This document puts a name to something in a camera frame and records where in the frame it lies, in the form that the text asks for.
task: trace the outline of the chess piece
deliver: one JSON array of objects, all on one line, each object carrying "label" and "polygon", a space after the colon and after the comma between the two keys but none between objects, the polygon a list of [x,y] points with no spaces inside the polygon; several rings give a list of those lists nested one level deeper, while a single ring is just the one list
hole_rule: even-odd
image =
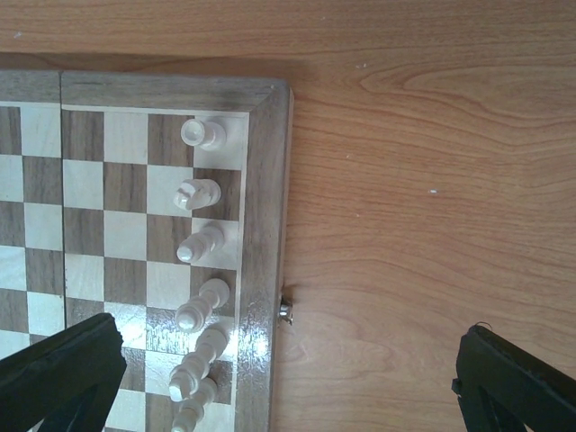
[{"label": "chess piece", "polygon": [[226,131],[214,121],[191,119],[182,125],[182,141],[206,151],[220,150],[226,144]]},{"label": "chess piece", "polygon": [[198,337],[196,351],[185,355],[182,363],[170,373],[170,399],[180,402],[196,393],[201,380],[208,375],[210,365],[222,355],[227,344],[228,339],[221,331],[216,328],[205,330]]},{"label": "chess piece", "polygon": [[194,263],[224,246],[224,233],[221,229],[206,225],[180,243],[176,255],[180,261]]},{"label": "chess piece", "polygon": [[184,180],[176,191],[174,204],[182,210],[201,209],[217,203],[221,195],[222,190],[213,180]]},{"label": "chess piece", "polygon": [[197,296],[178,308],[175,315],[176,325],[187,333],[199,331],[212,315],[212,310],[226,304],[229,297],[230,288],[224,281],[207,281]]},{"label": "chess piece", "polygon": [[214,402],[218,387],[211,378],[204,378],[198,385],[198,391],[185,400],[172,422],[172,432],[193,432],[204,418],[204,407]]}]

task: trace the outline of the dark square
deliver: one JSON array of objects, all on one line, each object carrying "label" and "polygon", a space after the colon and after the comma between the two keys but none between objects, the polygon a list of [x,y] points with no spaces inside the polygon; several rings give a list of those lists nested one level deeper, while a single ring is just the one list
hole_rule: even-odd
[{"label": "dark square", "polygon": [[146,166],[104,163],[104,209],[146,212]]},{"label": "dark square", "polygon": [[191,231],[192,220],[190,218],[149,214],[147,260],[181,264],[176,251]]},{"label": "dark square", "polygon": [[146,430],[171,432],[178,407],[168,396],[146,393]]},{"label": "dark square", "polygon": [[104,160],[104,113],[62,110],[64,159]]},{"label": "dark square", "polygon": [[26,248],[26,288],[46,294],[64,294],[62,252]]},{"label": "dark square", "polygon": [[146,261],[106,257],[104,301],[146,304]]},{"label": "dark square", "polygon": [[87,320],[98,313],[104,312],[103,301],[66,298],[66,327],[72,327],[78,322]]},{"label": "dark square", "polygon": [[0,329],[28,333],[26,291],[0,290]]},{"label": "dark square", "polygon": [[190,268],[190,297],[198,295],[200,287],[210,279],[221,279],[230,288],[230,297],[226,304],[214,310],[214,315],[234,317],[236,301],[236,270],[222,270],[219,268],[195,267]]},{"label": "dark square", "polygon": [[24,246],[24,203],[0,202],[0,245]]},{"label": "dark square", "polygon": [[64,250],[104,256],[104,211],[64,208]]},{"label": "dark square", "polygon": [[190,336],[174,323],[174,310],[146,308],[146,349],[170,354],[188,354]]},{"label": "dark square", "polygon": [[21,155],[20,108],[0,106],[0,155]]},{"label": "dark square", "polygon": [[148,163],[172,167],[191,167],[194,147],[186,145],[180,136],[182,125],[193,116],[148,116]]},{"label": "dark square", "polygon": [[37,344],[38,342],[40,342],[41,340],[44,340],[47,337],[48,336],[43,336],[43,335],[30,335],[30,345]]},{"label": "dark square", "polygon": [[216,360],[208,376],[218,385],[218,392],[214,402],[230,405],[232,400],[232,362]]},{"label": "dark square", "polygon": [[214,205],[193,210],[193,217],[239,221],[241,175],[241,171],[233,171],[230,169],[195,168],[193,177],[214,180],[222,190],[222,197]]},{"label": "dark square", "polygon": [[146,351],[123,347],[122,356],[126,360],[126,372],[120,383],[121,389],[144,392],[144,362]]},{"label": "dark square", "polygon": [[62,161],[57,157],[22,157],[24,201],[62,204]]}]

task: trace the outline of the wooden table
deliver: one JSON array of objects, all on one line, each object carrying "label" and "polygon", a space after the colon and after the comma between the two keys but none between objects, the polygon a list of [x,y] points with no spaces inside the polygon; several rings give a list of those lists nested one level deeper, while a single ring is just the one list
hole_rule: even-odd
[{"label": "wooden table", "polygon": [[476,321],[576,375],[575,21],[562,1],[8,0],[2,51],[25,54],[0,59],[289,80],[275,430],[461,431]]}]

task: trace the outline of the wood grain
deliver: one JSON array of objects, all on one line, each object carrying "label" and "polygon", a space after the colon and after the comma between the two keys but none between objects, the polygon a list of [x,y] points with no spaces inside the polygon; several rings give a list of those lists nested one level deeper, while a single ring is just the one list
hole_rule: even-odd
[{"label": "wood grain", "polygon": [[0,71],[0,101],[4,102],[60,102],[58,71],[3,70]]},{"label": "wood grain", "polygon": [[62,161],[58,157],[22,158],[24,201],[62,205]]},{"label": "wood grain", "polygon": [[270,94],[274,80],[65,72],[62,103],[249,112]]},{"label": "wood grain", "polygon": [[20,108],[0,106],[0,155],[21,155]]},{"label": "wood grain", "polygon": [[574,2],[35,5],[4,64],[290,82],[274,431],[463,431],[479,320],[576,376]]},{"label": "wood grain", "polygon": [[62,110],[64,159],[104,160],[104,113]]},{"label": "wood grain", "polygon": [[271,427],[274,348],[283,285],[292,91],[278,85],[250,113],[238,326],[235,430]]}]

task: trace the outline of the light square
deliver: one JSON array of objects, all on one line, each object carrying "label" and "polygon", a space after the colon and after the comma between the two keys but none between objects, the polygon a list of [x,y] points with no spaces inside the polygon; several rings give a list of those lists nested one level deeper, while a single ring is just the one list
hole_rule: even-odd
[{"label": "light square", "polygon": [[190,266],[147,262],[146,304],[176,310],[190,298]]},{"label": "light square", "polygon": [[236,270],[238,266],[238,239],[239,222],[232,220],[210,220],[202,218],[192,219],[192,233],[198,232],[205,225],[211,224],[220,228],[224,233],[224,246],[222,249],[210,253],[193,263],[198,267],[224,268]]},{"label": "light square", "polygon": [[195,117],[203,122],[217,122],[226,131],[226,146],[216,151],[194,149],[193,164],[196,168],[241,170],[246,160],[248,144],[248,117]]},{"label": "light square", "polygon": [[231,405],[211,403],[206,406],[202,419],[202,430],[230,432],[234,430],[235,410]]},{"label": "light square", "polygon": [[52,336],[64,329],[64,297],[43,292],[28,292],[28,331]]},{"label": "light square", "polygon": [[0,155],[0,201],[23,203],[23,179],[22,156]]},{"label": "light square", "polygon": [[169,396],[167,384],[170,383],[170,372],[182,363],[183,358],[184,356],[179,354],[147,351],[144,373],[146,393]]},{"label": "light square", "polygon": [[24,203],[26,247],[62,250],[62,207]]},{"label": "light square", "polygon": [[106,302],[104,312],[114,316],[124,347],[146,349],[146,306]]},{"label": "light square", "polygon": [[26,250],[0,246],[0,288],[26,291]]},{"label": "light square", "polygon": [[77,209],[104,208],[104,178],[102,162],[64,160],[64,205]]},{"label": "light square", "polygon": [[148,165],[147,213],[169,216],[191,216],[191,211],[182,210],[174,204],[174,196],[180,184],[193,178],[190,166]]},{"label": "light square", "polygon": [[104,211],[104,255],[146,261],[146,232],[146,214]]},{"label": "light square", "polygon": [[148,115],[135,112],[104,113],[104,161],[148,163]]},{"label": "light square", "polygon": [[0,330],[0,360],[30,346],[28,333]]},{"label": "light square", "polygon": [[20,109],[22,154],[60,158],[60,108],[23,106]]},{"label": "light square", "polygon": [[66,254],[66,296],[104,301],[104,257]]},{"label": "light square", "polygon": [[119,389],[106,419],[106,427],[144,432],[146,430],[146,393]]}]

